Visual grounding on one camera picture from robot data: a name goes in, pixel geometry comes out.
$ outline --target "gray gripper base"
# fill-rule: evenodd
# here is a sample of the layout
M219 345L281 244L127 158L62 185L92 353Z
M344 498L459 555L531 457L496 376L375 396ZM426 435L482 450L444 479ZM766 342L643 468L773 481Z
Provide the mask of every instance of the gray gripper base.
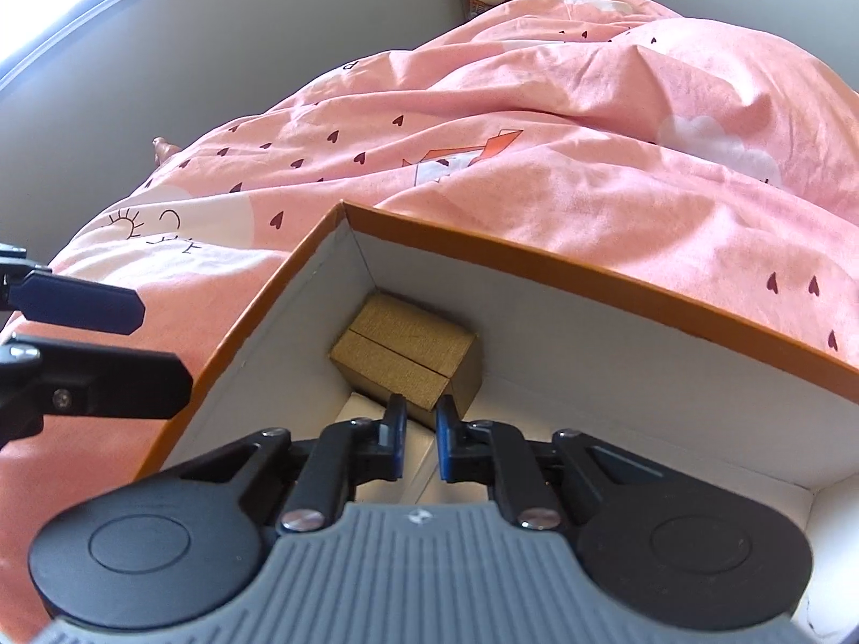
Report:
M36 644L809 644L789 617L678 630L584 574L560 535L494 503L348 504L334 526L281 537L242 595L168 630L112 634L54 621Z

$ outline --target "bed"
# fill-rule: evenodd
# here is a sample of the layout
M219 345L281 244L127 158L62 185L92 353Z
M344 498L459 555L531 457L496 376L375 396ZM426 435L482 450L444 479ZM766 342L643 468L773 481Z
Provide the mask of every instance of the bed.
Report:
M136 288L147 320L129 344L196 376L348 200L665 288L859 380L857 186L859 96L796 45L649 0L518 0L203 135L52 265ZM20 317L13 331L53 332ZM35 530L134 477L160 429L57 419L3 451L0 627L14 639L45 622L26 573Z

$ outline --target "metal screw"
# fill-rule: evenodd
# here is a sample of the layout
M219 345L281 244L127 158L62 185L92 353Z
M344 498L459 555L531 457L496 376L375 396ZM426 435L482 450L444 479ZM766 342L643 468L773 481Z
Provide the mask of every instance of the metal screw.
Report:
M551 530L561 524L561 516L551 508L526 508L516 519L527 530Z
M66 411L71 407L71 392L66 389L54 391L52 398L54 408L57 411Z
M280 524L293 532L313 532L325 524L325 516L312 508L287 511L280 517Z
M33 348L32 346L28 346L27 348L21 348L20 346L12 346L9 349L9 354L12 358L35 358L39 355L39 350L37 348Z

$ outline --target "cloud print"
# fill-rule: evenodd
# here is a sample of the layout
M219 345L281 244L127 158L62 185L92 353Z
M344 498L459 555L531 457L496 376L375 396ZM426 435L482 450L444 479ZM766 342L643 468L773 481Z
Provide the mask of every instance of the cloud print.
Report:
M633 14L635 11L629 3L618 0L564 0L564 4L590 5L599 9L600 12L621 12L624 14Z
M656 133L663 148L685 152L724 165L765 184L784 188L778 164L763 150L747 148L737 135L729 135L715 118L699 115L686 119L669 115Z

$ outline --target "pink blanket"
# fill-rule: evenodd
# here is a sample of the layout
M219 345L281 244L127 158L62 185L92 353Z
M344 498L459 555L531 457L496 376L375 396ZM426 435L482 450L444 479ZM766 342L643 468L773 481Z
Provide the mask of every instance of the pink blanket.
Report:
M198 374L341 199L600 264L859 367L859 97L776 36L645 0L520 0L319 77L169 159L57 257L139 290ZM0 455L0 628L45 621L37 528L130 480L161 424L46 420Z

